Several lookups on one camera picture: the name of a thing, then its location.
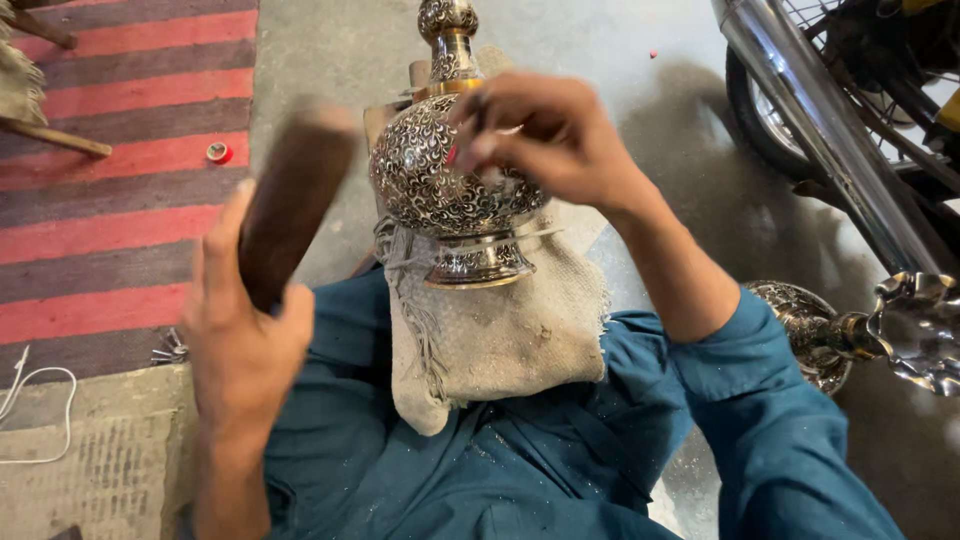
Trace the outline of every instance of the engraved metal lamp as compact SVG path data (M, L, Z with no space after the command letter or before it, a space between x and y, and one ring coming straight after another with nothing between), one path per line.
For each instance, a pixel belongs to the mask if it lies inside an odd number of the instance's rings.
M423 1L418 26L433 49L430 83L371 152L371 182L383 208L400 226L437 239L439 259L424 280L435 288L496 286L533 274L515 230L548 199L515 170L488 170L481 181L444 164L456 135L446 113L459 92L483 80L470 52L477 25L467 0Z

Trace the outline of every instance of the burlap cloth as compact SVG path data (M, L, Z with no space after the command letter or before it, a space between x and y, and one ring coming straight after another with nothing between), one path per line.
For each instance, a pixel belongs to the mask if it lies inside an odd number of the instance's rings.
M554 225L548 208L518 232ZM533 276L482 289L432 289L423 277L437 258L436 241L381 220L377 257L390 286L394 405L419 433L438 433L448 411L468 402L603 378L599 336L608 299L600 269L563 233L519 245L537 266Z
M0 0L0 117L45 126L43 72L10 45L11 29L3 17L13 17L9 0Z

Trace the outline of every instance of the red tape roll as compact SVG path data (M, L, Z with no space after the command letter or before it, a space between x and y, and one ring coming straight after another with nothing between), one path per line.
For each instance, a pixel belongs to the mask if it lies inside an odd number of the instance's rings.
M206 148L206 158L218 165L223 165L233 158L233 149L224 142L214 142Z

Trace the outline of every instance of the teal shirt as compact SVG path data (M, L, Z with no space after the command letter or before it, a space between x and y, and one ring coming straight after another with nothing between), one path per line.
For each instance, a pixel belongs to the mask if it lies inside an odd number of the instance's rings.
M605 380L472 404L433 437L393 407L382 272L316 292L265 454L272 537L674 539L646 504L695 422L723 481L721 538L902 538L845 462L844 414L746 290L694 344L652 313L615 313Z

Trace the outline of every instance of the red and gray striped rug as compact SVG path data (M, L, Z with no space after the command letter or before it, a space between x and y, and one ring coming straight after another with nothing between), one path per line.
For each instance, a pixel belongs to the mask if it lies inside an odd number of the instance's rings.
M150 365L177 320L192 238L248 174L258 0L78 0L74 32L14 44L46 74L50 127L106 160L0 134L0 386L23 347L78 377ZM208 163L207 145L235 156Z

